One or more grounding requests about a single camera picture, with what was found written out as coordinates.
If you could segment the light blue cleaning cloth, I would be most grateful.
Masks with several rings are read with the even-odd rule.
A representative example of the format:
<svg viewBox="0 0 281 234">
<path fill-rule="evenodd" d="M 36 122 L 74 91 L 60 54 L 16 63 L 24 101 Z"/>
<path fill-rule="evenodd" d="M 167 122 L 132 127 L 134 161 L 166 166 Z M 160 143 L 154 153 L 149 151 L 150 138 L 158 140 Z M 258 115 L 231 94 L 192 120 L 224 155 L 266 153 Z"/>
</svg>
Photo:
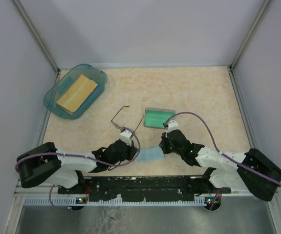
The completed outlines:
<svg viewBox="0 0 281 234">
<path fill-rule="evenodd" d="M 138 162 L 150 162 L 163 159 L 165 157 L 162 149 L 159 146 L 143 148 L 137 157 Z"/>
</svg>

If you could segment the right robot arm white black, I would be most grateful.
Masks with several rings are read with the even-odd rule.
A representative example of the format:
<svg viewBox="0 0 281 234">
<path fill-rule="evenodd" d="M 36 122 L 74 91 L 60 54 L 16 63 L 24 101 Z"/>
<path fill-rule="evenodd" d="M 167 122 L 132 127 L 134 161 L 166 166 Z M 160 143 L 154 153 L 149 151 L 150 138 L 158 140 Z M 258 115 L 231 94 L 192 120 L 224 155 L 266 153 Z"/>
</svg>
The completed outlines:
<svg viewBox="0 0 281 234">
<path fill-rule="evenodd" d="M 281 169 L 255 148 L 246 153 L 218 152 L 203 144 L 191 143 L 180 130 L 162 133 L 159 144 L 164 154 L 175 153 L 189 166 L 210 169 L 202 188 L 246 190 L 263 201 L 271 201 L 281 186 Z"/>
</svg>

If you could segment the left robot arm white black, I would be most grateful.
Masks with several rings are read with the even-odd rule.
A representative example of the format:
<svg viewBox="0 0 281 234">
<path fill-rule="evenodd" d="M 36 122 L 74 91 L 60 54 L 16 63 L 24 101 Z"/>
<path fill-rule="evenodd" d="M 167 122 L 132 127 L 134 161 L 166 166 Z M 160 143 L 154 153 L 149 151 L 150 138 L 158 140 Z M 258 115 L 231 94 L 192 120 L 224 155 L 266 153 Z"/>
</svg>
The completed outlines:
<svg viewBox="0 0 281 234">
<path fill-rule="evenodd" d="M 19 173 L 23 188 L 52 183 L 75 193 L 85 190 L 82 172 L 100 173 L 110 167 L 118 167 L 123 161 L 130 163 L 138 153 L 131 145 L 117 140 L 107 148 L 101 147 L 86 154 L 72 154 L 58 150 L 53 142 L 44 143 L 17 158 L 15 170 Z"/>
</svg>

